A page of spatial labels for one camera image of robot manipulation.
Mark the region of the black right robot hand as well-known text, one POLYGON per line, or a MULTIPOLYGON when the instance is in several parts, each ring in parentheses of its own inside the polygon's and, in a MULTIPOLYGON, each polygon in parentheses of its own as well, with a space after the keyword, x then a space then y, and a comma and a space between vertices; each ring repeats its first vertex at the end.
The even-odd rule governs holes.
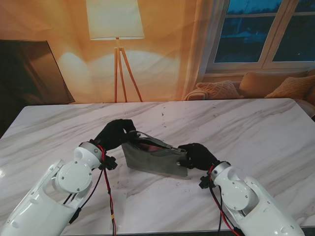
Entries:
POLYGON ((186 160, 179 161, 180 166, 188 169, 209 171, 213 165, 219 164, 219 160, 202 144, 191 143, 178 146, 186 152, 186 160))

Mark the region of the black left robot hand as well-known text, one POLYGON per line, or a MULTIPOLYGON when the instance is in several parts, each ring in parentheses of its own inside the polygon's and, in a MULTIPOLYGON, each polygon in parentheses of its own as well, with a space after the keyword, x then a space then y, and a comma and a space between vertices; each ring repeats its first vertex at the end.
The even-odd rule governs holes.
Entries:
POLYGON ((137 138, 136 128, 131 119, 116 119, 103 128, 94 141, 109 151, 137 138))

